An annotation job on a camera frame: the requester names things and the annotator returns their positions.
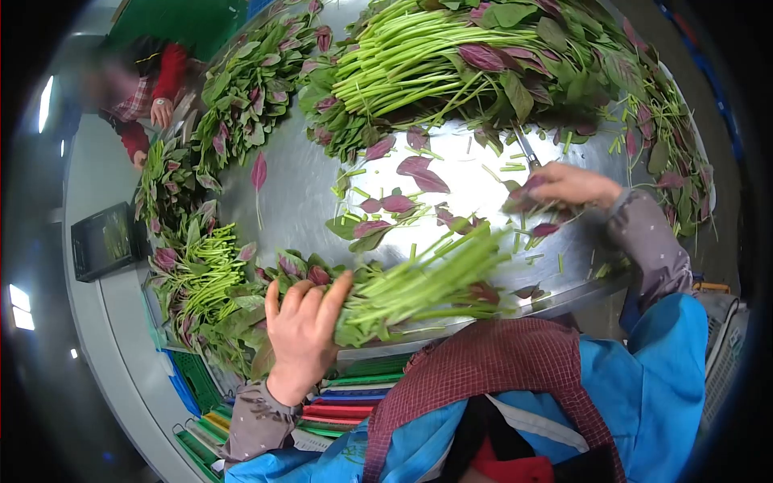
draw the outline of checkered apron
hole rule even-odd
[[[120,119],[121,122],[136,121],[137,119],[150,117],[150,110],[153,107],[153,90],[157,83],[158,79],[140,77],[135,93],[124,102],[111,107],[107,111]]]
[[[478,321],[440,344],[407,371],[368,423],[363,481],[378,481],[392,432],[419,416],[479,394],[549,393],[590,448],[612,445],[615,480],[625,481],[607,425],[580,385],[579,335],[538,318]]]

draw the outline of black crate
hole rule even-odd
[[[140,247],[126,202],[82,219],[70,228],[75,278],[91,282],[140,260]]]

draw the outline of ceiling light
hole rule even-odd
[[[24,328],[28,331],[35,330],[35,324],[32,322],[32,314],[23,311],[21,308],[13,308],[13,323],[18,328]]]
[[[43,89],[43,94],[40,95],[40,115],[38,116],[38,132],[43,132],[43,127],[46,126],[46,119],[48,119],[48,107],[51,101],[51,87],[53,87],[53,76],[49,77],[49,81],[46,83],[46,88]]]
[[[29,312],[29,296],[15,285],[9,285],[8,290],[11,292],[11,303],[16,307],[21,308],[23,311]]]

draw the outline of hand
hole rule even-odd
[[[327,294],[324,287],[300,281],[284,296],[281,310],[279,283],[268,286],[266,322],[276,363],[266,386],[279,403],[299,404],[335,361],[338,346],[332,340],[333,330],[352,279],[351,271],[344,272]]]
[[[135,157],[131,160],[131,163],[135,166],[136,169],[142,171],[142,168],[145,166],[145,161],[147,160],[148,153],[135,151]]]
[[[166,129],[172,124],[172,102],[164,97],[153,100],[153,107],[150,108],[150,124],[155,123]]]
[[[534,170],[530,177],[534,175],[543,176],[547,182],[529,191],[529,196],[543,203],[554,200],[572,205],[593,203],[609,209],[623,191],[606,176],[559,162],[547,163]]]

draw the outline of knife blade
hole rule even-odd
[[[540,160],[537,159],[537,156],[534,154],[534,150],[531,148],[531,145],[526,140],[526,136],[524,136],[523,132],[521,132],[520,126],[516,128],[516,137],[518,138],[518,144],[521,145],[523,154],[526,155],[526,160],[529,162],[529,171],[531,172],[537,168],[541,168],[542,164],[540,163]]]

